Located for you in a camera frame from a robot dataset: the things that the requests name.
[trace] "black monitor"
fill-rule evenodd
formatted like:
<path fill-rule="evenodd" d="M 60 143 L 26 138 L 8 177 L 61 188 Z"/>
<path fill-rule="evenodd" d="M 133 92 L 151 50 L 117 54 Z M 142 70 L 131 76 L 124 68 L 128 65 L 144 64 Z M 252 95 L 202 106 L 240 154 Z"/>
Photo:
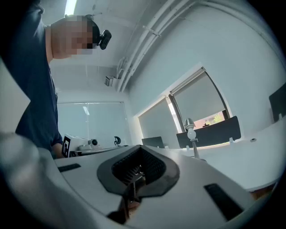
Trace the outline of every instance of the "black monitor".
<path fill-rule="evenodd" d="M 149 145 L 159 148 L 164 148 L 162 137 L 153 137 L 153 138 L 143 138 L 142 139 L 143 145 Z"/>
<path fill-rule="evenodd" d="M 279 114 L 286 115 L 286 83 L 276 92 L 269 96 L 273 119 L 275 122 L 279 120 Z"/>

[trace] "black slot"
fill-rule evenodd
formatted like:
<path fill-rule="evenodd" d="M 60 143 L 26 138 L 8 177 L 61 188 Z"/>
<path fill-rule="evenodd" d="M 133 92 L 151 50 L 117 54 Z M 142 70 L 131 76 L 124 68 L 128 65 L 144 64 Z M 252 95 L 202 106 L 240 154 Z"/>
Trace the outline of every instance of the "black slot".
<path fill-rule="evenodd" d="M 58 169 L 59 169 L 59 171 L 61 173 L 69 171 L 69 170 L 74 170 L 74 169 L 77 169 L 77 168 L 80 168 L 79 164 L 71 164 L 71 165 L 65 165 L 65 166 L 58 167 Z"/>
<path fill-rule="evenodd" d="M 204 188 L 227 221 L 236 217 L 243 211 L 218 184 L 209 184 L 204 186 Z"/>

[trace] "white wall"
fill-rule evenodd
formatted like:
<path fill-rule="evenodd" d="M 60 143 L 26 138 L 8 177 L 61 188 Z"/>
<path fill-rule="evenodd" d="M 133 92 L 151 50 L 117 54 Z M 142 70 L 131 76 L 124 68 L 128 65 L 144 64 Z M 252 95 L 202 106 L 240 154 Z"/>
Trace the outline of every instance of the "white wall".
<path fill-rule="evenodd" d="M 166 99 L 139 116 L 139 122 L 144 138 L 161 137 L 164 146 L 180 148 L 177 128 Z"/>
<path fill-rule="evenodd" d="M 92 65 L 59 65 L 51 67 L 58 103 L 66 102 L 124 102 L 131 142 L 141 144 L 142 133 L 138 118 L 131 115 L 130 101 L 126 93 L 117 93 L 104 84 L 105 76 L 114 75 L 116 69 Z"/>
<path fill-rule="evenodd" d="M 133 114 L 201 62 L 238 117 L 242 136 L 269 126 L 269 95 L 285 83 L 286 72 L 266 41 L 242 21 L 209 7 L 197 6 L 179 20 L 131 82 Z"/>
<path fill-rule="evenodd" d="M 217 90 L 205 72 L 175 92 L 174 97 L 183 120 L 191 117 L 197 121 L 225 110 Z"/>
<path fill-rule="evenodd" d="M 66 102 L 124 102 L 125 113 L 131 142 L 126 144 L 142 144 L 143 138 L 137 117 L 131 114 L 130 101 L 126 93 L 117 93 L 113 88 L 105 86 L 102 90 L 65 90 L 58 93 L 58 103 Z"/>
<path fill-rule="evenodd" d="M 0 57 L 0 132 L 15 132 L 30 99 L 15 82 Z"/>
<path fill-rule="evenodd" d="M 254 191 L 274 184 L 282 175 L 286 166 L 285 136 L 286 117 L 283 117 L 250 138 L 217 147 L 198 147 L 198 152 L 209 165 L 247 191 Z M 172 151 L 194 156 L 192 148 Z"/>

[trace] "white pipe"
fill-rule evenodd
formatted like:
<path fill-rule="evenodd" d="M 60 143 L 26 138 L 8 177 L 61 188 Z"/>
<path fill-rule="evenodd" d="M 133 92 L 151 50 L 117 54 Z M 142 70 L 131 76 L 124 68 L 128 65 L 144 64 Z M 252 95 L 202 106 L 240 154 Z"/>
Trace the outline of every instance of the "white pipe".
<path fill-rule="evenodd" d="M 155 15 L 155 16 L 152 18 L 152 20 L 148 23 L 147 27 L 151 29 L 152 26 L 158 21 L 158 19 L 162 16 L 162 14 L 166 11 L 167 8 L 169 8 L 169 6 L 170 6 L 174 1 L 175 1 L 175 0 L 168 0 L 167 2 L 165 2 L 165 4 L 159 9 L 159 11 L 156 13 L 156 15 Z M 129 59 L 129 61 L 128 61 L 128 63 L 127 63 L 127 65 L 126 65 L 125 69 L 124 69 L 124 72 L 123 72 L 123 74 L 122 74 L 122 78 L 121 78 L 121 80 L 119 81 L 119 85 L 118 85 L 118 88 L 117 88 L 117 91 L 118 91 L 118 92 L 119 92 L 119 90 L 120 90 L 120 88 L 121 88 L 121 86 L 122 86 L 122 84 L 123 84 L 123 81 L 124 81 L 124 79 L 125 79 L 125 76 L 126 76 L 126 74 L 127 74 L 127 71 L 128 71 L 128 69 L 130 68 L 131 63 L 132 63 L 132 61 L 133 61 L 133 59 L 134 59 L 134 57 L 135 57 L 135 55 L 136 55 L 138 49 L 140 48 L 141 44 L 143 43 L 143 41 L 144 41 L 144 39 L 146 38 L 146 36 L 147 36 L 148 33 L 149 33 L 149 31 L 148 31 L 148 30 L 145 30 L 145 31 L 142 33 L 141 37 L 139 38 L 139 41 L 138 41 L 138 43 L 137 43 L 137 45 L 136 45 L 136 48 L 134 49 L 134 51 L 133 51 L 133 53 L 132 53 L 132 55 L 131 55 L 131 57 L 130 57 L 130 59 Z"/>
<path fill-rule="evenodd" d="M 168 28 L 168 26 L 175 20 L 177 19 L 182 13 L 184 13 L 186 10 L 190 9 L 196 2 L 193 2 L 191 4 L 189 4 L 186 8 L 184 8 L 183 10 L 181 10 L 178 14 L 176 14 L 162 29 L 161 31 L 159 32 L 160 34 L 162 34 L 162 32 Z M 148 52 L 149 48 L 152 46 L 152 44 L 157 40 L 158 37 L 155 37 L 152 42 L 149 44 L 148 48 L 144 51 L 143 55 L 141 56 L 140 58 L 140 61 L 137 63 L 136 66 L 134 66 L 135 70 L 136 68 L 138 67 L 138 65 L 140 64 L 140 62 L 142 61 L 143 57 L 145 56 L 145 54 Z"/>
<path fill-rule="evenodd" d="M 136 21 L 136 26 L 134 27 L 134 29 L 133 29 L 133 31 L 132 31 L 132 34 L 131 34 L 131 36 L 130 36 L 130 38 L 129 38 L 129 41 L 128 41 L 127 45 L 126 45 L 125 52 L 124 52 L 124 56 L 126 56 L 127 49 L 128 49 L 129 44 L 130 44 L 130 42 L 131 42 L 131 40 L 132 40 L 133 34 L 134 34 L 134 32 L 136 31 L 136 29 L 137 29 L 138 23 L 141 21 L 141 18 L 143 17 L 143 15 L 144 15 L 146 9 L 148 8 L 148 6 L 150 5 L 151 1 L 152 1 L 152 0 L 149 0 L 149 2 L 148 2 L 148 4 L 146 5 L 145 9 L 142 11 L 142 14 L 140 15 L 140 17 L 139 17 L 138 20 Z"/>
<path fill-rule="evenodd" d="M 246 25 L 248 25 L 254 31 L 256 31 L 268 43 L 268 45 L 273 49 L 273 51 L 275 52 L 275 54 L 277 55 L 277 57 L 281 61 L 283 67 L 286 69 L 286 59 L 285 59 L 283 52 L 281 51 L 280 46 L 269 35 L 268 32 L 265 32 L 263 28 L 260 28 L 259 25 L 256 25 L 256 23 L 253 22 L 252 19 L 250 19 L 249 17 L 245 16 L 244 14 L 242 14 L 238 11 L 235 11 L 229 7 L 226 7 L 226 6 L 219 5 L 217 3 L 205 2 L 205 1 L 201 1 L 199 3 L 202 5 L 205 5 L 205 6 L 209 6 L 211 8 L 218 9 L 218 10 L 223 11 L 225 13 L 228 13 L 228 14 L 232 15 L 233 17 L 239 19 L 240 21 L 242 21 Z"/>
<path fill-rule="evenodd" d="M 184 11 L 186 11 L 187 9 L 189 9 L 190 7 L 192 7 L 193 4 L 195 4 L 196 2 L 191 3 L 188 7 L 186 7 L 185 9 L 183 9 L 182 11 L 180 11 L 174 18 L 172 18 L 172 20 L 165 25 L 161 31 L 159 31 L 159 34 L 162 34 L 162 32 L 179 16 L 181 15 Z M 268 31 L 266 30 L 266 32 L 264 32 L 264 29 L 260 29 L 260 26 L 257 26 L 252 19 L 250 19 L 248 16 L 245 16 L 243 13 L 235 11 L 233 9 L 230 8 L 229 6 L 223 6 L 220 4 L 216 4 L 216 3 L 212 3 L 209 1 L 199 1 L 200 4 L 205 5 L 205 6 L 209 6 L 212 8 L 216 8 L 218 10 L 221 10 L 225 13 L 228 13 L 230 15 L 232 15 L 233 17 L 241 20 L 243 23 L 247 24 L 249 27 L 251 27 L 253 30 L 255 30 L 268 44 L 270 47 L 272 47 L 272 49 L 274 50 L 275 54 L 278 56 L 278 58 L 280 59 L 283 67 L 286 69 L 286 59 L 283 55 L 283 53 L 281 52 L 280 46 L 276 43 L 276 39 L 273 38 L 271 35 L 268 34 Z M 136 60 L 132 70 L 130 71 L 129 75 L 127 78 L 130 78 L 136 68 L 138 67 L 138 65 L 140 64 L 140 62 L 142 61 L 143 57 L 145 56 L 145 54 L 147 53 L 147 51 L 149 50 L 149 48 L 152 46 L 152 44 L 156 41 L 158 37 L 155 36 L 154 39 L 151 41 L 151 43 L 147 46 L 146 50 L 144 52 L 140 52 L 141 55 L 138 56 L 139 59 Z"/>
<path fill-rule="evenodd" d="M 236 1 L 229 1 L 229 0 L 205 0 L 205 2 L 216 3 L 219 5 L 226 6 L 230 9 L 235 10 L 235 11 L 238 11 L 239 13 L 243 14 L 245 17 L 251 18 L 257 24 L 259 24 L 261 27 L 263 27 L 268 33 L 270 33 L 272 35 L 273 38 L 275 37 L 273 35 L 271 28 L 266 23 L 264 18 L 247 1 L 236 2 Z"/>
<path fill-rule="evenodd" d="M 183 10 L 181 10 L 178 14 L 175 15 L 175 13 L 182 8 L 189 0 L 183 0 L 180 3 L 177 4 L 177 6 L 169 12 L 169 14 L 164 18 L 164 20 L 158 25 L 158 27 L 156 28 L 156 32 L 158 34 L 161 34 L 179 15 L 181 15 L 183 12 L 185 12 L 187 9 L 189 9 L 190 7 L 192 7 L 196 2 L 192 2 L 191 4 L 189 4 L 186 8 L 184 8 Z M 152 46 L 152 44 L 155 42 L 155 40 L 158 38 L 158 36 L 156 35 L 151 35 L 149 37 L 149 39 L 147 40 L 147 42 L 145 43 L 144 47 L 142 48 L 140 54 L 138 55 L 133 68 L 131 69 L 131 71 L 129 72 L 126 81 L 124 82 L 124 85 L 122 87 L 122 91 L 124 91 L 130 77 L 133 75 L 133 73 L 135 72 L 136 68 L 138 67 L 139 63 L 141 62 L 142 58 L 144 57 L 144 55 L 147 53 L 147 51 L 149 50 L 149 48 Z"/>
<path fill-rule="evenodd" d="M 125 61 L 126 61 L 126 58 L 125 58 L 125 57 L 122 57 L 122 58 L 119 60 L 118 65 L 117 65 L 117 68 L 116 68 L 116 79 L 118 79 L 119 74 L 121 73 L 121 71 L 124 70 Z"/>

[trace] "person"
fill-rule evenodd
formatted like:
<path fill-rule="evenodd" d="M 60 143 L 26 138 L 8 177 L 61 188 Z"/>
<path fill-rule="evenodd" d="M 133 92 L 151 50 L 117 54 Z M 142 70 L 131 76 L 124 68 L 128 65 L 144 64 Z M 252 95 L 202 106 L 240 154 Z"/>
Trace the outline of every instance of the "person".
<path fill-rule="evenodd" d="M 62 156 L 63 139 L 58 130 L 57 95 L 50 73 L 52 59 L 68 58 L 98 45 L 95 22 L 87 16 L 65 16 L 45 26 L 40 1 L 25 12 L 3 61 L 12 77 L 30 99 L 16 133 Z"/>

